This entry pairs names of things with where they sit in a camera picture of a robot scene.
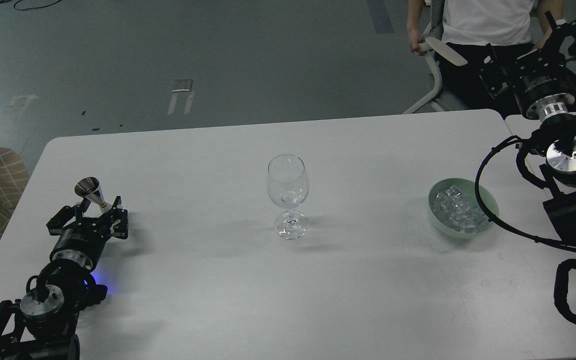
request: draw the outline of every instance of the robotic arm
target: robotic arm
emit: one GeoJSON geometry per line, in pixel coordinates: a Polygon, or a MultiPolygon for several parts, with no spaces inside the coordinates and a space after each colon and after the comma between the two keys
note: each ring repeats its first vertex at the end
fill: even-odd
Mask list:
{"type": "MultiPolygon", "coordinates": [[[[512,63],[499,63],[491,47],[490,61],[480,69],[480,77],[492,96],[501,92],[513,91],[521,114],[532,120],[540,120],[539,129],[529,139],[517,136],[508,137],[493,148],[482,162],[475,178],[475,197],[490,221],[517,235],[540,242],[554,248],[576,253],[576,191],[563,193],[558,186],[576,188],[576,115],[570,114],[567,107],[575,101],[576,89],[569,78],[565,66],[576,60],[576,20],[555,22],[546,13],[553,32],[543,48],[533,50],[512,63]],[[560,53],[564,40],[573,37],[566,55],[560,53]],[[517,145],[519,151],[516,166],[521,176],[540,189],[548,189],[553,198],[543,203],[560,240],[546,239],[526,234],[496,217],[483,203],[479,191],[482,171],[494,154],[510,145],[517,145]],[[543,157],[545,162],[539,167],[542,178],[531,173],[526,166],[528,155],[543,157]]],[[[565,319],[576,324],[576,314],[571,312],[567,302],[569,272],[576,270],[576,259],[569,259],[558,265],[555,276],[554,303],[565,319]]]]}
{"type": "Polygon", "coordinates": [[[0,303],[0,360],[80,358],[75,334],[80,311],[100,304],[108,291],[91,272],[111,237],[128,238],[128,212],[122,209],[120,196],[112,205],[104,201],[94,177],[78,182],[75,193],[82,202],[62,207],[46,224],[50,235],[59,236],[50,263],[28,279],[23,298],[0,303]],[[102,210],[99,217],[84,216],[91,202],[102,210]],[[11,317],[14,329],[4,333],[11,317]],[[25,330],[35,340],[22,342],[25,330]]]}

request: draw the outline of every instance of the glass stem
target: glass stem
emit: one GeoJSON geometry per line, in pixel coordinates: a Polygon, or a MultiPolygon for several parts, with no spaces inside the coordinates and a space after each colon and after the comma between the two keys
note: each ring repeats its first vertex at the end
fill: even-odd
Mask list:
{"type": "Polygon", "coordinates": [[[288,218],[286,218],[286,224],[290,226],[297,225],[297,218],[295,217],[295,215],[293,215],[292,211],[288,213],[288,218]]]}

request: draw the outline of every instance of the white t-shirt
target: white t-shirt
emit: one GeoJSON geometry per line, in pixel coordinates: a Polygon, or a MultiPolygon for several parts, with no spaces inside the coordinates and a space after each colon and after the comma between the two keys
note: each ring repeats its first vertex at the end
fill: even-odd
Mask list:
{"type": "Polygon", "coordinates": [[[441,39],[466,45],[530,43],[532,8],[533,0],[445,0],[441,39]]]}

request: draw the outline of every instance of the white table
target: white table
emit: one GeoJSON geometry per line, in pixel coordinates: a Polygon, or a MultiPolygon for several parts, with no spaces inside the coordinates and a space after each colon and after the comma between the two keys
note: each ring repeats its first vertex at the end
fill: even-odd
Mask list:
{"type": "MultiPolygon", "coordinates": [[[[83,360],[576,356],[576,326],[553,306],[569,253],[499,228],[455,241],[427,218],[430,187],[474,178],[507,136],[477,110],[61,137],[0,242],[0,301],[23,296],[57,241],[46,221],[95,176],[107,200],[122,196],[130,237],[94,272],[109,296],[81,313],[83,360]],[[281,153],[310,178],[296,241],[275,233],[282,209],[266,194],[281,153]]],[[[508,223],[554,237],[514,156],[483,184],[508,223]]],[[[576,310],[575,276],[570,288],[576,310]]]]}

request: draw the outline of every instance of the black cable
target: black cable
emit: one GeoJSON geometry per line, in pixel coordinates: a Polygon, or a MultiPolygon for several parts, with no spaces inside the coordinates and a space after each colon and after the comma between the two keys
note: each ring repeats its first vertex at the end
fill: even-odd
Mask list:
{"type": "Polygon", "coordinates": [[[33,280],[39,278],[38,275],[32,275],[30,276],[30,278],[28,278],[28,281],[25,283],[25,293],[28,294],[30,292],[30,283],[33,282],[33,280]]]}
{"type": "Polygon", "coordinates": [[[488,153],[488,155],[486,155],[484,160],[481,162],[481,165],[479,166],[479,169],[477,171],[477,176],[475,176],[475,198],[477,199],[477,203],[478,203],[479,207],[481,208],[481,210],[484,212],[484,214],[486,214],[486,216],[488,217],[488,221],[495,223],[496,225],[499,226],[499,228],[502,228],[503,230],[509,231],[515,235],[519,235],[521,237],[528,238],[528,239],[534,241],[535,243],[542,243],[542,244],[544,244],[546,246],[550,246],[552,248],[561,249],[561,250],[565,250],[565,251],[570,251],[572,253],[576,253],[576,244],[564,244],[563,241],[561,241],[561,240],[548,239],[546,237],[540,237],[537,235],[528,234],[526,232],[518,230],[518,228],[515,228],[508,223],[505,223],[505,221],[503,221],[497,215],[495,215],[486,206],[486,203],[483,202],[482,193],[480,192],[480,179],[482,178],[482,173],[483,173],[484,168],[490,162],[490,160],[494,157],[494,155],[501,152],[503,149],[508,148],[509,146],[512,146],[515,144],[521,144],[521,143],[524,143],[524,139],[521,139],[521,137],[512,135],[512,136],[506,138],[504,141],[501,141],[499,143],[499,145],[492,148],[490,150],[490,152],[488,153]]]}
{"type": "Polygon", "coordinates": [[[557,266],[553,298],[555,301],[555,308],[557,308],[557,311],[561,316],[576,325],[576,314],[570,310],[570,305],[568,303],[569,273],[572,269],[576,270],[576,259],[565,260],[557,266]]]}
{"type": "Polygon", "coordinates": [[[16,0],[16,2],[13,4],[12,7],[14,7],[14,9],[19,10],[20,12],[25,12],[26,10],[35,10],[35,9],[44,9],[47,7],[52,7],[53,5],[57,4],[57,3],[61,3],[62,0],[57,0],[55,2],[53,2],[52,4],[48,4],[48,5],[43,5],[43,6],[36,6],[36,7],[26,7],[25,9],[20,9],[17,7],[17,4],[23,2],[23,0],[16,0]]]}

